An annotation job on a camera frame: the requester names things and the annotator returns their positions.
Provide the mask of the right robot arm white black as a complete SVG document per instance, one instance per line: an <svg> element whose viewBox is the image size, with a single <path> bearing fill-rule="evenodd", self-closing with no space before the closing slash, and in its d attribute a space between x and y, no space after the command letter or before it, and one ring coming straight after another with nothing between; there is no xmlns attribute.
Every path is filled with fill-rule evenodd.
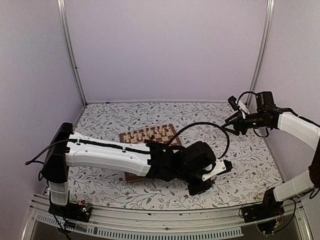
<svg viewBox="0 0 320 240"><path fill-rule="evenodd" d="M246 222L271 218L284 213L283 202L309 194L313 199L320 191L320 126L295 113L291 108L278 107L270 91L255 93L256 112L249 113L239 98L231 96L228 103L235 113L222 126L236 136L244 135L249 129L276 129L287 133L309 146L314 156L308 169L292 179L268 189L259 204L242 208Z"/></svg>

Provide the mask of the aluminium frame post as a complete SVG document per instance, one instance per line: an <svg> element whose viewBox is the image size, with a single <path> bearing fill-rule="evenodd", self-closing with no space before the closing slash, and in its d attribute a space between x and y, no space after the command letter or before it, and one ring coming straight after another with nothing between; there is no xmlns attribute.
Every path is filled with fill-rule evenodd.
<svg viewBox="0 0 320 240"><path fill-rule="evenodd" d="M88 105L87 99L85 96L85 91L83 88L83 85L81 83L81 78L79 74L79 68L76 62L73 46L72 46L72 39L71 39L71 34L70 34L70 29L69 29L69 24L68 24L68 17L67 17L67 11L66 11L66 5L64 0L57 0L57 10L58 10L58 16L59 16L59 21L61 25L61 30L62 30L62 35L64 38L65 46L66 46L66 52L68 55L68 60L71 68L71 72L73 75L73 79L75 82L76 90L78 92L80 101L82 105L85 107Z"/></svg>
<svg viewBox="0 0 320 240"><path fill-rule="evenodd" d="M265 53L267 50L268 40L269 40L271 28L272 28L274 8L275 8L275 0L267 0L258 56L257 56L252 80L251 80L250 87L249 87L249 91L251 91L251 92L255 92L257 89L257 86L258 86L259 77L261 74L261 70L262 70L262 66L263 66L263 62L264 62L264 57L265 57Z"/></svg>

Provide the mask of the right aluminium frame post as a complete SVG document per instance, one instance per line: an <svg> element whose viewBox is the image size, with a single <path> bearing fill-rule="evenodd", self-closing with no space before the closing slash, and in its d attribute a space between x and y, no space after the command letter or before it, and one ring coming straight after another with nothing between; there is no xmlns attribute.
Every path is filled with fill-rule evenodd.
<svg viewBox="0 0 320 240"><path fill-rule="evenodd" d="M251 80L250 87L249 87L249 91L251 91L251 92L255 92L257 89L257 86L258 86L259 77L261 74L261 70L262 70L262 66L263 66L263 62L264 62L264 57L265 57L265 53L267 50L268 40L269 40L271 28L272 28L274 8L275 8L275 0L267 0L258 56L257 56L252 80Z"/></svg>

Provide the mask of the left aluminium frame post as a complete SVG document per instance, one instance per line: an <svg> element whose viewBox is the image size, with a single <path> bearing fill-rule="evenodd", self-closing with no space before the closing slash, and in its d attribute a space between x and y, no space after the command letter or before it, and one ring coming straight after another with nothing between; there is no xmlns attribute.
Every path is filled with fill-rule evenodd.
<svg viewBox="0 0 320 240"><path fill-rule="evenodd" d="M81 78L79 74L79 68L76 62L73 46L72 46L72 39L71 39L71 34L70 34L70 29L69 29L69 24L68 24L68 17L67 17L67 11L66 11L66 5L64 0L57 0L57 10L58 10L58 16L59 16L59 21L61 25L61 30L62 30L62 35L64 38L65 46L66 46L66 52L68 55L68 60L71 68L71 72L73 75L73 79L75 82L76 90L78 92L80 101L82 105L85 107L88 105L87 99L85 96L85 91L83 88L83 85L81 83Z"/></svg>

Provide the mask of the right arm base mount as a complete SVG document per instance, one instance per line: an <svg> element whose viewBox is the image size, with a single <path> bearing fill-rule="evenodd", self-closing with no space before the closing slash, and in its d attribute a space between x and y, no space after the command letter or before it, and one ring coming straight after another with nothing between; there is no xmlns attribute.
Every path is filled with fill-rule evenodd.
<svg viewBox="0 0 320 240"><path fill-rule="evenodd" d="M245 223L262 221L257 224L257 229L264 235L276 232L284 218L283 201L263 200L259 203L246 203L238 211L240 218Z"/></svg>

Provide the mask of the front aluminium slotted rail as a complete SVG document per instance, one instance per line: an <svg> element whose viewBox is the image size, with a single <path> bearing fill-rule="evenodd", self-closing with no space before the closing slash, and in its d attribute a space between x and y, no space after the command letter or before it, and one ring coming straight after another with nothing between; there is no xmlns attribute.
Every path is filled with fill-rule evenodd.
<svg viewBox="0 0 320 240"><path fill-rule="evenodd" d="M198 210L92 208L88 222L49 213L49 198L35 194L22 229L23 240L311 240L300 201L286 202L274 233L260 232L271 219L245 222L240 206Z"/></svg>

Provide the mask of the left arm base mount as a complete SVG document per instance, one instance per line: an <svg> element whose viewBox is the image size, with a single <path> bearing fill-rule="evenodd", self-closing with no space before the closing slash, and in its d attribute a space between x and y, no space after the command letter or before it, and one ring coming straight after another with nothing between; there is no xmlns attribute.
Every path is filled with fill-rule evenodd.
<svg viewBox="0 0 320 240"><path fill-rule="evenodd" d="M85 202L84 200L78 203L68 202L66 206L50 203L48 212L68 220L88 223L91 218L92 207L93 205L91 203Z"/></svg>

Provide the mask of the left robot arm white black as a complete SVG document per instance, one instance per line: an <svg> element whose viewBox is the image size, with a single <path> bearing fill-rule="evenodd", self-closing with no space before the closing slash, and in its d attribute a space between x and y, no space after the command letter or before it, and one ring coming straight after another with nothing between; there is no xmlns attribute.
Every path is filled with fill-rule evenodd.
<svg viewBox="0 0 320 240"><path fill-rule="evenodd" d="M25 165L42 163L41 175L49 187L52 214L75 219L91 211L70 202L68 173L70 167L95 167L131 173L140 177L169 182L180 179L188 184L190 194L201 194L211 187L217 159L211 147L198 141L188 147L171 146L146 140L145 143L115 143L90 138L63 123L51 143Z"/></svg>

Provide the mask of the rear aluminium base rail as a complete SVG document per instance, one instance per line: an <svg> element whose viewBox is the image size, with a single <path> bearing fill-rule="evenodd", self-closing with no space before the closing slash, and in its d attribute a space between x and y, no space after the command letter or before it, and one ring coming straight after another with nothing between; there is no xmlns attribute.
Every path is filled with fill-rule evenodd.
<svg viewBox="0 0 320 240"><path fill-rule="evenodd" d="M228 101L209 101L209 100L123 100L123 101L88 101L86 105L93 104L124 104L124 103L210 103L228 104Z"/></svg>

